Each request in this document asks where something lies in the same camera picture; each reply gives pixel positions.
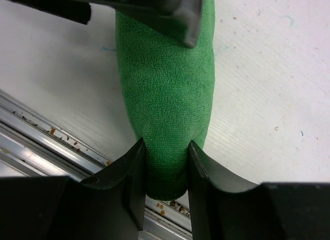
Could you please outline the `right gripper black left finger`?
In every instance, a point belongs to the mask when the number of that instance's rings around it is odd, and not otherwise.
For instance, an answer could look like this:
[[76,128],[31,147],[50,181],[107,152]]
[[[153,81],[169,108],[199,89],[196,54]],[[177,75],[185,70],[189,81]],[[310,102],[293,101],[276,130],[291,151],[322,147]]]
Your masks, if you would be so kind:
[[80,182],[1,179],[1,239],[137,239],[143,229],[145,145]]

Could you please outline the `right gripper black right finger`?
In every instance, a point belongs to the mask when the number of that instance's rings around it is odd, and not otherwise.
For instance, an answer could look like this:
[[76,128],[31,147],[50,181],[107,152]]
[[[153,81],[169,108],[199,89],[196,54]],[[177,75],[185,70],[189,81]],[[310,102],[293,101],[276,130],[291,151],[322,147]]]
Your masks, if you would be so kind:
[[194,239],[329,239],[328,183],[252,183],[188,145]]

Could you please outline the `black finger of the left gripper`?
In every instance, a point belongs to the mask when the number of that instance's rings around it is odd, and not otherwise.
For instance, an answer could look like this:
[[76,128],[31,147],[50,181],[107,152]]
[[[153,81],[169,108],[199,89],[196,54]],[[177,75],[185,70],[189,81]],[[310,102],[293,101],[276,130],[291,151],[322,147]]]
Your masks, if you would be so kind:
[[87,25],[91,19],[89,3],[72,0],[7,0],[70,21]]
[[200,33],[203,0],[87,0],[110,6],[188,48]]

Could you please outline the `green towel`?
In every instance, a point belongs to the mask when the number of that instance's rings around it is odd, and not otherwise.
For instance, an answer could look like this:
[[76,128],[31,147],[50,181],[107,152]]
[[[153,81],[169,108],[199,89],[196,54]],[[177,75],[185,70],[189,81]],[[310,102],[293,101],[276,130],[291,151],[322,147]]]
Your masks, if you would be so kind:
[[122,94],[136,137],[145,142],[147,195],[156,200],[186,192],[188,144],[202,147],[206,139],[215,87],[214,1],[203,0],[193,49],[115,14]]

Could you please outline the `aluminium mounting rail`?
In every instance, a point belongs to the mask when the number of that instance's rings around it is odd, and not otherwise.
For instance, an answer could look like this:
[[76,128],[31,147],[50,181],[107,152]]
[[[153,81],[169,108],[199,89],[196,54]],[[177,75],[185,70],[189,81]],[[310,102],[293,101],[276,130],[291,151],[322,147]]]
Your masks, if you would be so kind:
[[[1,175],[69,175],[77,181],[112,163],[56,124],[1,91]],[[145,199],[140,239],[192,239],[188,199]]]

